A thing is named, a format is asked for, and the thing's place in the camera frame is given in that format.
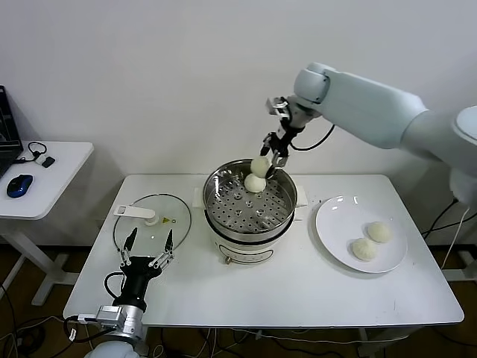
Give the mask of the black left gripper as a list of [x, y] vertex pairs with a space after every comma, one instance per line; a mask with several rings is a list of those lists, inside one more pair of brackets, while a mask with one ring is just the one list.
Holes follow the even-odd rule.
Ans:
[[165, 268], [174, 259], [173, 230], [168, 232], [162, 253], [157, 257], [130, 257], [137, 235], [135, 227], [124, 241], [120, 250], [121, 267], [125, 276], [124, 286], [118, 296], [118, 305], [146, 306], [145, 295], [149, 281], [160, 276], [160, 268]]

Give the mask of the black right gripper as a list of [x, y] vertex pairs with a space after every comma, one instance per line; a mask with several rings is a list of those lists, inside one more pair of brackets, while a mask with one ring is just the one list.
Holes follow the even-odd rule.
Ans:
[[286, 158], [280, 156], [288, 156], [288, 147], [291, 141], [303, 131], [302, 128], [279, 127], [278, 131], [272, 131], [265, 137], [265, 141], [260, 149], [260, 155], [267, 155], [272, 151], [274, 155], [271, 158], [270, 165], [266, 172], [267, 177], [273, 177], [277, 170], [281, 170], [286, 165]]

